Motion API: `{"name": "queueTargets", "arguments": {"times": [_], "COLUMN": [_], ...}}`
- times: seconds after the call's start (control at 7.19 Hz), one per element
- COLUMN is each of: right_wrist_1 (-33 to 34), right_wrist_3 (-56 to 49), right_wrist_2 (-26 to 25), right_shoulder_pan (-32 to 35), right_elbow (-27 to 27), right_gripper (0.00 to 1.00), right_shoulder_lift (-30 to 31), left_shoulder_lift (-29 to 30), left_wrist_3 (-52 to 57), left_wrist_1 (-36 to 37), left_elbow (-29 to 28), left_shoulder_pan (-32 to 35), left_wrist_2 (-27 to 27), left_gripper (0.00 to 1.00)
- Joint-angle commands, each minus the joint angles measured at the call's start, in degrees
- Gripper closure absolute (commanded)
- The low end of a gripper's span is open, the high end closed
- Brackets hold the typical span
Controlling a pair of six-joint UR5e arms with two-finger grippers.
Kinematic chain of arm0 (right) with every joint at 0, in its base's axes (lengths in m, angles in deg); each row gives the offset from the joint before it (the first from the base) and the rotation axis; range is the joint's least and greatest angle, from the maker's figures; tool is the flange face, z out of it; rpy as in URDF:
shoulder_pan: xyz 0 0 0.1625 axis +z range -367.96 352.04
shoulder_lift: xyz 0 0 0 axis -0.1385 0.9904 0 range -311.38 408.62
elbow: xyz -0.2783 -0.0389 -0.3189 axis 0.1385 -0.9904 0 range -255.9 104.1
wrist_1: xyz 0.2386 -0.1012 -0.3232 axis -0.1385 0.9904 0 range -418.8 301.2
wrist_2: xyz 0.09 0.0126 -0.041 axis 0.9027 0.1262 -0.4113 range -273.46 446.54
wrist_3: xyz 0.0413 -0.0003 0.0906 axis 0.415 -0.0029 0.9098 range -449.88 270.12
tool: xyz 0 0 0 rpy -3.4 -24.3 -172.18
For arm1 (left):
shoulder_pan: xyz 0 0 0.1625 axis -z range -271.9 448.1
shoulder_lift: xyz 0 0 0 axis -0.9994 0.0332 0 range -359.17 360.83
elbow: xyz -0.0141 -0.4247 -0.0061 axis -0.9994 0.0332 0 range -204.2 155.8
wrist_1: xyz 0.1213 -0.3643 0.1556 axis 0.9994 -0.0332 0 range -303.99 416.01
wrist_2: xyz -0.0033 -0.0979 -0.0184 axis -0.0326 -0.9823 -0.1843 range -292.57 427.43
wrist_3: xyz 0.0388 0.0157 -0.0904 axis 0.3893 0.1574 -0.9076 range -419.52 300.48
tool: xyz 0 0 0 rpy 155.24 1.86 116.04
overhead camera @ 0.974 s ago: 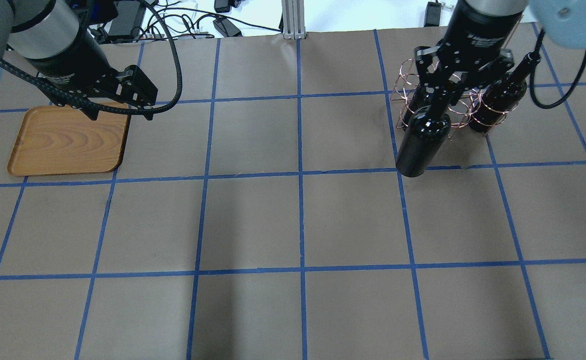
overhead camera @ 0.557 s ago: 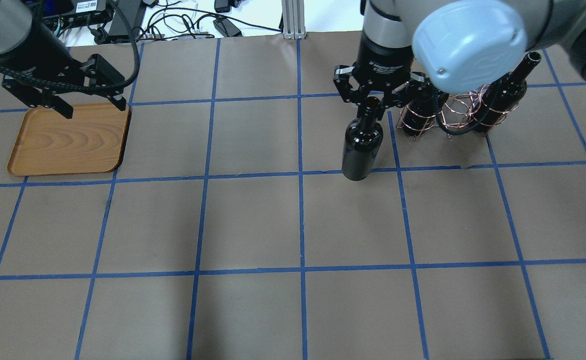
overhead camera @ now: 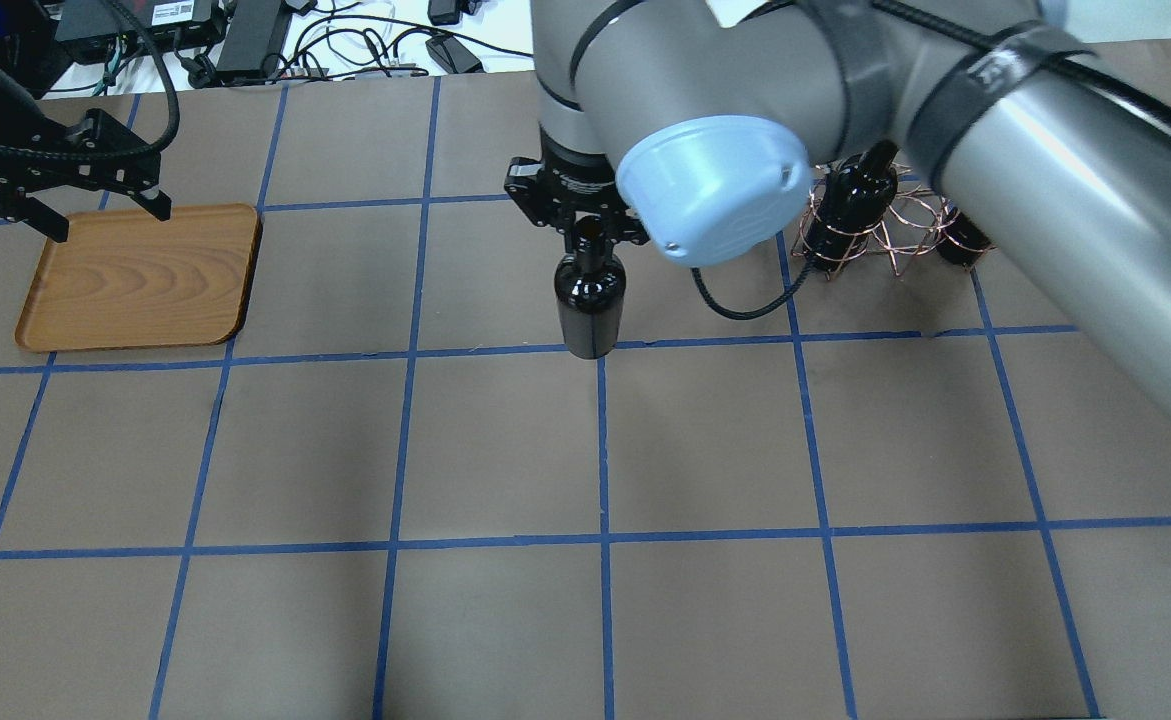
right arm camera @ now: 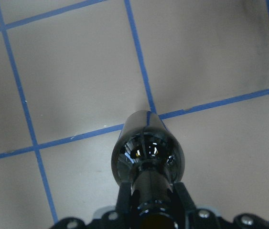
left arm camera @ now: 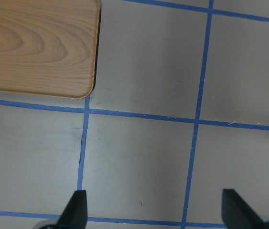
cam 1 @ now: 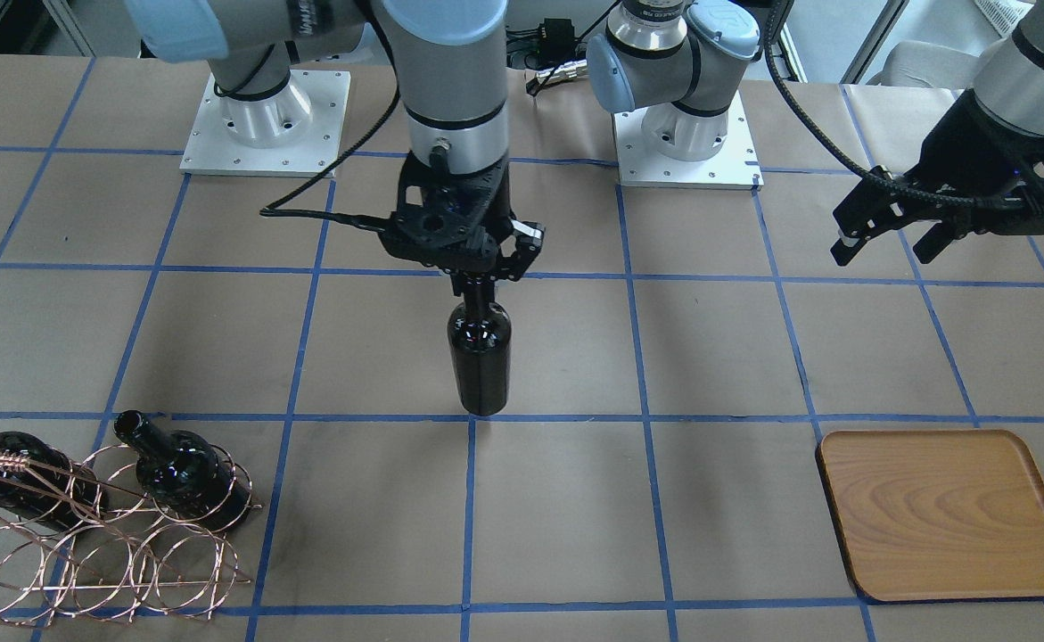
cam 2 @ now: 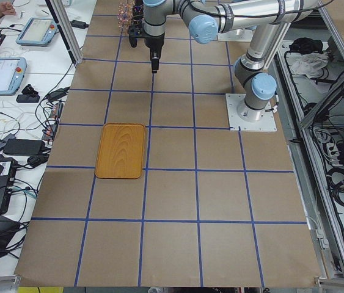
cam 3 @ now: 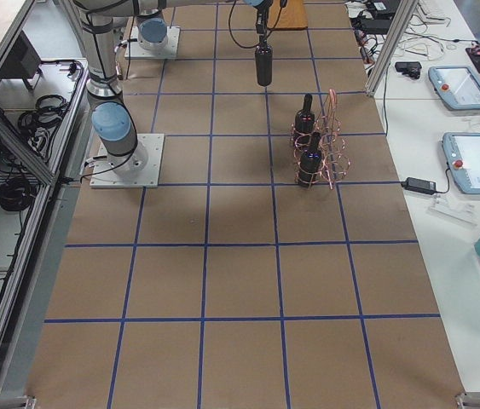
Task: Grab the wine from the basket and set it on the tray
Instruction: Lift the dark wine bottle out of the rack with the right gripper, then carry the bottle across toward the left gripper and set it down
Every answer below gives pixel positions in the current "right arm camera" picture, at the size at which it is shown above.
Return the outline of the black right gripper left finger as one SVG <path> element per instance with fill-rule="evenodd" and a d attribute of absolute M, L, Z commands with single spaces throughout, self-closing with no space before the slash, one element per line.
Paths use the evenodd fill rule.
<path fill-rule="evenodd" d="M 129 214 L 131 210 L 131 183 L 122 182 L 119 186 L 116 211 L 122 214 Z"/>

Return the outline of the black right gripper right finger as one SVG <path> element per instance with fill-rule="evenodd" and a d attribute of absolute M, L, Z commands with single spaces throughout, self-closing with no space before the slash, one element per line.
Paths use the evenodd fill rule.
<path fill-rule="evenodd" d="M 182 182 L 174 183 L 173 190 L 185 212 L 191 212 L 196 210 L 196 205 L 192 200 L 184 183 Z"/>

